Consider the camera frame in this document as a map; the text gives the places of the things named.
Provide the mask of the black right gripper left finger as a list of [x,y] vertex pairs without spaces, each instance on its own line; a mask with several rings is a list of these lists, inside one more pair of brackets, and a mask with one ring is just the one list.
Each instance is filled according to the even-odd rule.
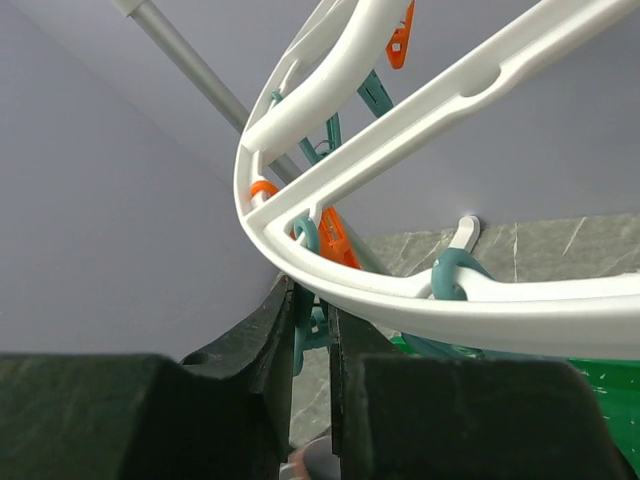
[[157,354],[5,354],[5,479],[274,479],[289,450],[296,295],[277,281],[222,337]]

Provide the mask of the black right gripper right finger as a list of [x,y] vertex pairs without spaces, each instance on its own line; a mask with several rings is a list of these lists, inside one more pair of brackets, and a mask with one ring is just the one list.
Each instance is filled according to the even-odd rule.
[[585,378],[554,361],[438,360],[329,311],[346,479],[631,479]]

